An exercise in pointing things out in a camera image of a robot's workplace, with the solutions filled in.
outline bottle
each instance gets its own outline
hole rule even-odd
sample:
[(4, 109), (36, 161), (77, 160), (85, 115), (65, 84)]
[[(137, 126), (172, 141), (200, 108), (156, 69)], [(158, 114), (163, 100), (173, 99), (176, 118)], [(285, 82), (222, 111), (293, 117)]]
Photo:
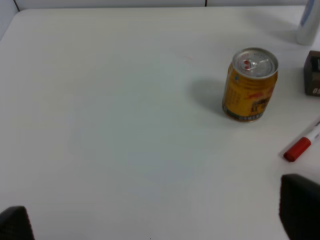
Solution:
[(296, 41), (311, 46), (317, 36), (320, 25), (320, 0), (309, 0), (296, 33)]

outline can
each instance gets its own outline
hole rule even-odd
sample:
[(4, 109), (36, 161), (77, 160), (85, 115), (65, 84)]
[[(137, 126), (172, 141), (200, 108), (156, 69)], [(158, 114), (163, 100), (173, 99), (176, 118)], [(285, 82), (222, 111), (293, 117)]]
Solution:
[(240, 122), (261, 118), (276, 86), (278, 65), (277, 58), (262, 48), (237, 52), (228, 68), (224, 112)]

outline red marker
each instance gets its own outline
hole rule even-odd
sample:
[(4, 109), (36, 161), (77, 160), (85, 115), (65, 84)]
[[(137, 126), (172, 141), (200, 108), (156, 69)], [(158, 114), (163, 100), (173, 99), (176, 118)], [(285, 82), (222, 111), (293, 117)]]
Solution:
[(320, 137), (320, 122), (305, 136), (293, 145), (288, 151), (285, 152), (283, 157), (289, 162), (294, 162), (305, 152), (317, 139)]

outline white table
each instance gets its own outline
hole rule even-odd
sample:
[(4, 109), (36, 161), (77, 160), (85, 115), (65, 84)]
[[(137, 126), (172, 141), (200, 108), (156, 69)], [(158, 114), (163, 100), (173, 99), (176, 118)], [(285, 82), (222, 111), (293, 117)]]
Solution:
[[(294, 40), (303, 9), (18, 13), (0, 41), (0, 209), (26, 206), (39, 240), (286, 240), (281, 175), (320, 171), (319, 145), (280, 157), (320, 114)], [(221, 101), (252, 46), (280, 67), (246, 124)]]

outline black box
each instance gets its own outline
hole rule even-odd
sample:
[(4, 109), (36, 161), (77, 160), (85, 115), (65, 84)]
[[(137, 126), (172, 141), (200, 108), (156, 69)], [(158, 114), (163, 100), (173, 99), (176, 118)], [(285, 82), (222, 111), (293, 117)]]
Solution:
[(304, 64), (305, 94), (320, 97), (320, 51), (310, 51)]

